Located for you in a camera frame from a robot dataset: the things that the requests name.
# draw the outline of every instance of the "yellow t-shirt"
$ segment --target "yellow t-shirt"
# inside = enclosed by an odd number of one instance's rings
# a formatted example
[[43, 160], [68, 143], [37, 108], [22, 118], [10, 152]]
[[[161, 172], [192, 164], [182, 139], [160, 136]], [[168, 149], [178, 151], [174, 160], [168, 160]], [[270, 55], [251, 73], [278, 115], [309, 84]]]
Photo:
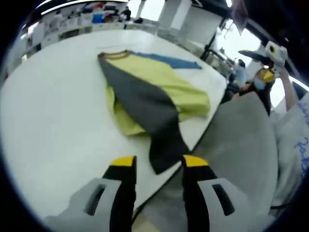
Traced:
[[[116, 54], [100, 54], [113, 66], [137, 77], [150, 84], [160, 87], [175, 104], [179, 120], [203, 116], [210, 110], [210, 102], [206, 92], [192, 86], [181, 77], [177, 76], [173, 69], [161, 61], [140, 57], [129, 51]], [[116, 100], [113, 88], [106, 85], [106, 99], [110, 112], [114, 115], [119, 129], [125, 135], [134, 135], [145, 132], [136, 123]]]

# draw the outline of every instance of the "gray cloth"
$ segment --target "gray cloth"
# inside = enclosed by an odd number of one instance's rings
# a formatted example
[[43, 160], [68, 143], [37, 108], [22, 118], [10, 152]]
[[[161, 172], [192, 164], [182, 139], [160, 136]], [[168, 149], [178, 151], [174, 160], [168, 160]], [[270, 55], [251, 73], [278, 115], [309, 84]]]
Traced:
[[[219, 106], [194, 155], [242, 190], [258, 214], [268, 214], [277, 184], [278, 154], [273, 126], [255, 93]], [[187, 231], [181, 176], [177, 174], [143, 211], [162, 232]]]
[[287, 203], [309, 165], [309, 94], [275, 124], [279, 178], [273, 206]]

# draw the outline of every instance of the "round table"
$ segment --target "round table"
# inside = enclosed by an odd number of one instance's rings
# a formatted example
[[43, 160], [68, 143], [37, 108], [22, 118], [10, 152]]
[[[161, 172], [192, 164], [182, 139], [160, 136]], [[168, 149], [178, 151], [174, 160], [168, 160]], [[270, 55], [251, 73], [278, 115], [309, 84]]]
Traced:
[[190, 149], [207, 128], [226, 88], [223, 76], [180, 47], [139, 30], [79, 35], [31, 56], [1, 90], [0, 126], [8, 171], [25, 203], [39, 218], [58, 215], [70, 196], [102, 177], [112, 160], [137, 156], [135, 208], [151, 197], [180, 164], [156, 175], [149, 163], [150, 138], [124, 136], [105, 103], [101, 52], [156, 53], [196, 61], [202, 70], [175, 70], [208, 93], [211, 111], [180, 123]]

